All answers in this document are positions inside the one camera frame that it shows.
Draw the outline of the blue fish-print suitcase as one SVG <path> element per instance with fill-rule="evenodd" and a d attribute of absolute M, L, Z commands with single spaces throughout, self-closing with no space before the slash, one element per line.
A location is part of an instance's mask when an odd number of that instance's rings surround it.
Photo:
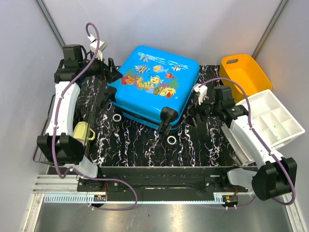
<path fill-rule="evenodd" d="M 124 118 L 141 123 L 162 134 L 175 146 L 173 134 L 198 81 L 197 61 L 148 46 L 138 46 L 120 67 L 123 75 L 107 85 L 112 96 L 107 110 L 115 108 L 112 122 Z"/>

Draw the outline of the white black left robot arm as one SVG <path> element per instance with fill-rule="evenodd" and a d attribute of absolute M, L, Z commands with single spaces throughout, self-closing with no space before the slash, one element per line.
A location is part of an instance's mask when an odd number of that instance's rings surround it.
<path fill-rule="evenodd" d="M 97 76 L 108 83 L 122 75 L 115 68 L 113 59 L 104 62 L 102 50 L 105 44 L 94 40 L 90 51 L 80 44 L 70 44 L 62 48 L 63 59 L 54 74 L 55 101 L 46 131 L 37 137 L 37 146 L 49 164 L 54 165 L 60 178 L 60 167 L 88 178 L 87 185 L 93 191 L 104 187 L 104 179 L 98 176 L 98 167 L 85 155 L 85 145 L 74 137 L 74 113 L 84 79 Z"/>

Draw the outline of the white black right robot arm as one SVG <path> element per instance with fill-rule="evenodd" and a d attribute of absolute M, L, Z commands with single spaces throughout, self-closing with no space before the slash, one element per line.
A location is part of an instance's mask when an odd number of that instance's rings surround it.
<path fill-rule="evenodd" d="M 195 108 L 201 116 L 217 116 L 227 129 L 228 140 L 253 157 L 257 171 L 244 168 L 231 168 L 225 176 L 219 179 L 219 186 L 223 191 L 231 191 L 236 186 L 250 189 L 262 201 L 290 194 L 288 202 L 295 202 L 295 181 L 297 162 L 293 158 L 285 158 L 254 127 L 252 107 L 248 96 L 245 96 L 246 105 L 235 104 L 232 90 L 229 86 L 215 87 L 215 98 L 208 103 L 206 95 L 208 88 L 205 84 L 196 84 L 192 89 Z"/>

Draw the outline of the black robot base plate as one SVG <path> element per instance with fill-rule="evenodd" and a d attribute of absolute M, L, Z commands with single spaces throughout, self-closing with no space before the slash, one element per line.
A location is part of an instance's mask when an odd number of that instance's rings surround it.
<path fill-rule="evenodd" d="M 120 192 L 128 187 L 139 189 L 193 189 L 201 192 L 244 192 L 265 194 L 274 185 L 266 172 L 256 167 L 103 167 L 94 180 L 82 179 L 74 172 L 78 191 Z"/>

